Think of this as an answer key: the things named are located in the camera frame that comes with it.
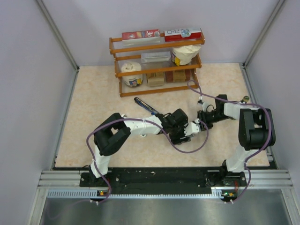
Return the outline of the blue black stapler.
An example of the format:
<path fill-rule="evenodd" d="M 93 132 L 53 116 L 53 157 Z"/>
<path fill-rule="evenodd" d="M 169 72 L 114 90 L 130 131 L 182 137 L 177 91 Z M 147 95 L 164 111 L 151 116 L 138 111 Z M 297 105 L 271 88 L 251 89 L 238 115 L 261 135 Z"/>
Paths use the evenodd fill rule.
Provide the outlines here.
<path fill-rule="evenodd" d="M 154 109 L 152 106 L 150 106 L 147 103 L 145 103 L 144 101 L 142 101 L 140 98 L 135 97 L 134 101 L 135 101 L 136 104 L 138 104 L 139 106 L 141 106 L 142 108 L 144 108 L 148 112 L 150 112 L 151 115 L 159 114 L 159 112 L 156 109 Z"/>

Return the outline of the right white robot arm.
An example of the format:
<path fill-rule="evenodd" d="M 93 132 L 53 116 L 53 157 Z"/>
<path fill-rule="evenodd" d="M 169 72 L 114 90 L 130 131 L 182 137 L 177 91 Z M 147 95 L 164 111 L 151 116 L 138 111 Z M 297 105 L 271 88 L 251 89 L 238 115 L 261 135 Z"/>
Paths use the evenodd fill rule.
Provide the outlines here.
<path fill-rule="evenodd" d="M 240 101 L 229 101 L 226 94 L 221 94 L 214 99 L 215 107 L 211 111 L 208 110 L 210 105 L 202 97 L 198 100 L 202 106 L 197 113 L 198 119 L 207 128 L 226 119 L 239 122 L 239 145 L 234 154 L 222 163 L 218 177 L 223 185 L 228 186 L 236 180 L 236 175 L 243 173 L 252 157 L 275 144 L 276 134 L 271 110 L 249 103 L 249 96 L 244 96 Z"/>

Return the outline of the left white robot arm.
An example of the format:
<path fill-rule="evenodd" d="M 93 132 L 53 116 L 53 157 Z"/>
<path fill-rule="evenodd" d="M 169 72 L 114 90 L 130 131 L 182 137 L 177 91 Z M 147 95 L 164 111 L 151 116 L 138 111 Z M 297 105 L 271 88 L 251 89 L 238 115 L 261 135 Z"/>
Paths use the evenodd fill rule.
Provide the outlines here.
<path fill-rule="evenodd" d="M 129 137 L 147 134 L 166 134 L 173 145 L 189 142 L 191 133 L 188 117 L 181 109 L 173 113 L 157 113 L 146 118 L 128 118 L 120 113 L 112 114 L 86 139 L 88 147 L 92 136 L 95 144 L 90 165 L 91 182 L 96 186 L 103 185 L 106 182 L 111 156 L 120 150 Z"/>

